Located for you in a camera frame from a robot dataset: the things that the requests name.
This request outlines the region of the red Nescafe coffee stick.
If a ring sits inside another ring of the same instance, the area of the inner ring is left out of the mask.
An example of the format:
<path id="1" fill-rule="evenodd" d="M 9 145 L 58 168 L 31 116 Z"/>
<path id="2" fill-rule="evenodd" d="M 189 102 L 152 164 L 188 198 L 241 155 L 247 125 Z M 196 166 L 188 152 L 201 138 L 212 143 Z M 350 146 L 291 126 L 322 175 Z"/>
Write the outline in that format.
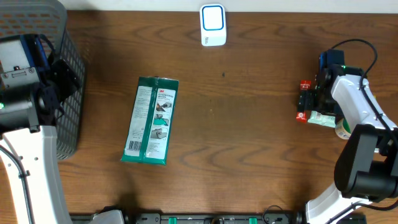
<path id="1" fill-rule="evenodd" d="M 302 123 L 307 122 L 307 113 L 305 107 L 307 105 L 307 93 L 311 87 L 311 84 L 312 82 L 310 80 L 301 80 L 300 82 L 296 120 Z"/>

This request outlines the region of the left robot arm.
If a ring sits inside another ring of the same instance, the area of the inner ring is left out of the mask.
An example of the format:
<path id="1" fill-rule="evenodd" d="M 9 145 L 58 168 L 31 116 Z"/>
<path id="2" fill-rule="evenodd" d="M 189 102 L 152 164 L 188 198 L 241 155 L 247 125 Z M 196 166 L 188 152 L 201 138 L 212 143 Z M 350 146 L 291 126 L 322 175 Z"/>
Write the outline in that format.
<path id="1" fill-rule="evenodd" d="M 63 103 L 82 87 L 43 34 L 1 39 L 1 160 L 19 223 L 71 223 L 57 159 Z"/>

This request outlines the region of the green lid jar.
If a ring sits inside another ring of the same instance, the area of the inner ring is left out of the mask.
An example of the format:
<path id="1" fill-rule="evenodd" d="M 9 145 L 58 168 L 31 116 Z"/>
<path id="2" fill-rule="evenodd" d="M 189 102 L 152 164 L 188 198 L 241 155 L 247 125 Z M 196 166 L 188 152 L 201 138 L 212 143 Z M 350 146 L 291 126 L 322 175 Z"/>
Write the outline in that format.
<path id="1" fill-rule="evenodd" d="M 335 133 L 341 139 L 348 140 L 350 138 L 351 129 L 350 129 L 349 124 L 345 118 L 343 118 L 337 122 L 337 124 L 335 126 Z"/>

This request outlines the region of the green white package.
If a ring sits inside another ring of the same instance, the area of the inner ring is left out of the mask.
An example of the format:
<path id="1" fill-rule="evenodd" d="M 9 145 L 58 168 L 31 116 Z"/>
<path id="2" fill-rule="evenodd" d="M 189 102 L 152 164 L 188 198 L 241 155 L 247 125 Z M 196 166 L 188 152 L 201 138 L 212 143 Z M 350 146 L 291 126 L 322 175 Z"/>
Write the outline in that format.
<path id="1" fill-rule="evenodd" d="M 166 165 L 179 81 L 140 77 L 121 161 Z"/>

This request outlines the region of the light blue wipes pack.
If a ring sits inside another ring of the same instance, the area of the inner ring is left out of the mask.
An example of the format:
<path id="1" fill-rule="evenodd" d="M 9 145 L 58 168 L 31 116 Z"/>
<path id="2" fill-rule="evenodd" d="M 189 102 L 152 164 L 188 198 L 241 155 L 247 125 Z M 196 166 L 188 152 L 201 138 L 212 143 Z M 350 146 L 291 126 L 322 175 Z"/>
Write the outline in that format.
<path id="1" fill-rule="evenodd" d="M 308 119 L 307 122 L 312 124 L 317 124 L 320 126 L 326 126 L 329 128 L 335 128 L 336 126 L 334 116 L 324 115 L 317 111 L 311 112 L 310 118 Z"/>

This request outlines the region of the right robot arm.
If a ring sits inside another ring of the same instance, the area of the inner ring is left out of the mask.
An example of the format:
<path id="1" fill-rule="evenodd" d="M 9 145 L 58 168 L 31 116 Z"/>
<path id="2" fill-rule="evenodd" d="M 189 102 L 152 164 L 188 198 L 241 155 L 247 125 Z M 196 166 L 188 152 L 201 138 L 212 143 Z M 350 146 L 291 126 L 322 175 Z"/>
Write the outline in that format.
<path id="1" fill-rule="evenodd" d="M 296 223 L 337 223 L 358 208 L 397 198 L 397 125 L 383 112 L 360 68 L 332 65 L 317 76 L 317 91 L 341 108 L 351 135 L 334 168 L 334 182 L 309 200 Z"/>

